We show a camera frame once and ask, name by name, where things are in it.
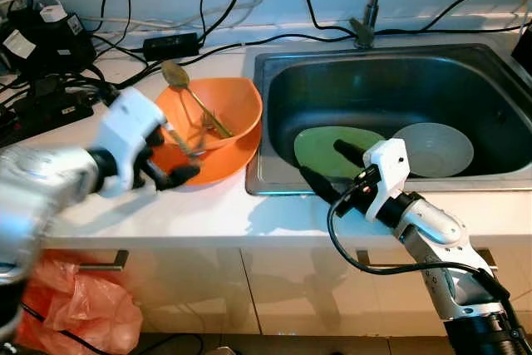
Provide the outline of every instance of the floor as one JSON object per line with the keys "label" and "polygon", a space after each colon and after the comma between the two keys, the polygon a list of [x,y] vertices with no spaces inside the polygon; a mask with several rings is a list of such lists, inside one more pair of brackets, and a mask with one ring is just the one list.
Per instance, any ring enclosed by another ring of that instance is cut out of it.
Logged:
{"label": "floor", "polygon": [[[131,355],[139,355],[148,347],[168,338],[164,334],[144,334],[139,347]],[[228,346],[242,355],[452,355],[447,338],[351,338],[203,334],[203,354]],[[184,335],[153,348],[142,355],[197,355],[197,338]]]}

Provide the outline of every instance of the green plate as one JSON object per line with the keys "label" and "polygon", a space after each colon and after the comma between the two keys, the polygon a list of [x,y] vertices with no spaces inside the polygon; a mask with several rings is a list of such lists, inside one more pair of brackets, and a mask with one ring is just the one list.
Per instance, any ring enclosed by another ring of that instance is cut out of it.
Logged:
{"label": "green plate", "polygon": [[338,139],[367,150],[384,137],[373,131],[347,126],[309,128],[299,133],[293,143],[298,163],[328,177],[354,178],[362,168],[334,150],[334,142]]}

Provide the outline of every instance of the faucet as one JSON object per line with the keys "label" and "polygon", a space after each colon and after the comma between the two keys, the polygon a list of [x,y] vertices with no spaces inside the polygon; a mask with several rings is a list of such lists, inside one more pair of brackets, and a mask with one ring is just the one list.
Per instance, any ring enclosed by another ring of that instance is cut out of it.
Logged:
{"label": "faucet", "polygon": [[356,18],[351,18],[349,23],[351,28],[357,34],[355,46],[361,49],[370,49],[373,47],[373,39],[375,37],[375,21],[379,11],[379,0],[370,0],[366,5],[364,12],[364,19],[362,22]]}

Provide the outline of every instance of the white bowl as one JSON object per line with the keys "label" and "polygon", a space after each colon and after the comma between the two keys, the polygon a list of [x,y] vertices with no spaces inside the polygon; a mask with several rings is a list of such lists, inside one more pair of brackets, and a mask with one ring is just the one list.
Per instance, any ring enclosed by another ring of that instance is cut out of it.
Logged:
{"label": "white bowl", "polygon": [[403,139],[412,173],[426,178],[445,178],[462,172],[473,160],[474,150],[462,132],[443,124],[422,122],[406,126],[394,135]]}

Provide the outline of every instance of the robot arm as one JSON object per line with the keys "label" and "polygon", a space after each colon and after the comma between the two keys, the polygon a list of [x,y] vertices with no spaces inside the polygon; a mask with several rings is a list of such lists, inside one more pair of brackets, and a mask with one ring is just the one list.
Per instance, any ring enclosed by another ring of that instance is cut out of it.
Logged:
{"label": "robot arm", "polygon": [[[337,191],[309,168],[302,167],[301,173],[316,194],[332,203],[328,229],[343,258],[371,274],[420,270],[457,354],[532,353],[510,305],[510,293],[471,247],[466,226],[418,194],[402,192],[410,171],[404,142],[381,141],[366,152],[343,141],[334,147],[365,168],[346,182],[345,191]],[[381,270],[351,257],[336,237],[333,216],[343,216],[353,207],[368,221],[379,219],[387,225],[417,264]]]}
{"label": "robot arm", "polygon": [[199,172],[185,165],[166,175],[149,157],[163,143],[160,109],[136,89],[122,92],[104,116],[95,143],[80,147],[9,147],[0,153],[0,343],[14,334],[20,302],[52,216],[90,193],[110,197],[140,187],[144,171],[158,190]]}

